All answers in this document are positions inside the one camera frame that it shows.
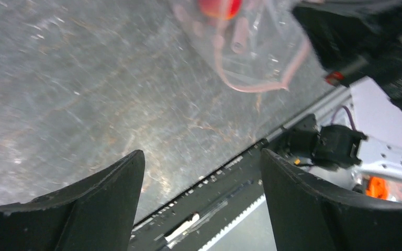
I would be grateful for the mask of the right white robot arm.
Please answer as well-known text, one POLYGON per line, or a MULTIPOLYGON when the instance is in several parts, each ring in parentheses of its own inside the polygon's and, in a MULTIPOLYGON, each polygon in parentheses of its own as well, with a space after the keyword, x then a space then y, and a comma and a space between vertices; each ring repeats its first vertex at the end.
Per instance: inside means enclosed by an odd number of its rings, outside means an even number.
MULTIPOLYGON (((292 11, 332 86, 369 77, 402 111, 402 1, 301 1, 292 11)), ((402 148, 355 127, 295 128, 284 136, 286 154, 327 170, 354 168, 354 189, 388 199, 387 180, 402 183, 402 148)))

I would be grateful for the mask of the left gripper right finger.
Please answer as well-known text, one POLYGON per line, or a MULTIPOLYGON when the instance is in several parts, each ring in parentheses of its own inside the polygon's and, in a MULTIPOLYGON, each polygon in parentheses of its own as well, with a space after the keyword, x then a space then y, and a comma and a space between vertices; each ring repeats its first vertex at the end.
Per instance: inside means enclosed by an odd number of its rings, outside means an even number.
POLYGON ((278 250, 402 250, 402 203, 341 188, 269 149, 260 164, 278 250))

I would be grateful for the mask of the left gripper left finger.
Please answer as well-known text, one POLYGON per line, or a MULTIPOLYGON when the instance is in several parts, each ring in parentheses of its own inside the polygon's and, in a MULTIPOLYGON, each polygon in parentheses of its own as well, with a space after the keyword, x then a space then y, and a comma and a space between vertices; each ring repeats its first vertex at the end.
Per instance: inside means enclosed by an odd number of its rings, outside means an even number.
POLYGON ((0 250, 127 250, 144 169, 135 150, 62 189, 0 206, 0 250))

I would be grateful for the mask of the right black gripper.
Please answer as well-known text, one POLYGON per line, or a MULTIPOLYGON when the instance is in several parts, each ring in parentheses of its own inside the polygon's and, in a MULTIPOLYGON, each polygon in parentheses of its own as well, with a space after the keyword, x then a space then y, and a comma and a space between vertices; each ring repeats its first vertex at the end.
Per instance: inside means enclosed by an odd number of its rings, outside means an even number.
POLYGON ((330 85, 369 77, 402 111, 402 1, 300 1, 292 14, 330 85))

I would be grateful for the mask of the fake red pepper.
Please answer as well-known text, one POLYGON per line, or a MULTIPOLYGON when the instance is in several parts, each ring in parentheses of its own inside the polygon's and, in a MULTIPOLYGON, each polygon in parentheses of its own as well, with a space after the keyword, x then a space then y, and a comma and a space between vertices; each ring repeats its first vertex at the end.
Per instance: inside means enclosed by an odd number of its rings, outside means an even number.
POLYGON ((197 0, 197 6, 200 12, 215 19, 231 20, 240 11, 242 0, 197 0))

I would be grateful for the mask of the clear zip top bag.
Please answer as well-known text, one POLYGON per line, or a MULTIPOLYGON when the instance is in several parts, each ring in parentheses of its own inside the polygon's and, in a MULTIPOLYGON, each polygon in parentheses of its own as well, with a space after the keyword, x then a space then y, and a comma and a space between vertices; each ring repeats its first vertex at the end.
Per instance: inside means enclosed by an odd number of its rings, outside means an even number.
POLYGON ((203 15, 196 1, 169 5, 196 52, 239 92, 288 89, 311 52, 293 1, 243 1, 231 20, 203 15))

